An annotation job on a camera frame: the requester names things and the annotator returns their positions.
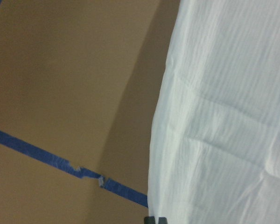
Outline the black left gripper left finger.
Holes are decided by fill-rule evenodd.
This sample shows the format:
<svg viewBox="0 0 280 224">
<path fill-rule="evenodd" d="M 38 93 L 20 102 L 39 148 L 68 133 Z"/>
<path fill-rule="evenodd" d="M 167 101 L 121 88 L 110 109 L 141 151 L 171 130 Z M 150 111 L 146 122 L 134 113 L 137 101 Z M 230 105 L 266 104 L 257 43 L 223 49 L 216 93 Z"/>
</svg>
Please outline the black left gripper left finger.
<svg viewBox="0 0 280 224">
<path fill-rule="evenodd" d="M 144 224 L 156 224 L 155 217 L 144 217 Z"/>
</svg>

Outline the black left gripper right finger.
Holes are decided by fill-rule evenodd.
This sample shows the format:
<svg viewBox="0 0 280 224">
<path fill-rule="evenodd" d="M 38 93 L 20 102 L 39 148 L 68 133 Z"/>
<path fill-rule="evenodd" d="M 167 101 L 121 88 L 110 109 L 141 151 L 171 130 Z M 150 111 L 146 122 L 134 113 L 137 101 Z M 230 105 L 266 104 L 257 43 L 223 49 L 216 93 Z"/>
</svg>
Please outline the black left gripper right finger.
<svg viewBox="0 0 280 224">
<path fill-rule="evenodd" d="M 158 224 L 167 224 L 167 218 L 166 217 L 159 217 Z"/>
</svg>

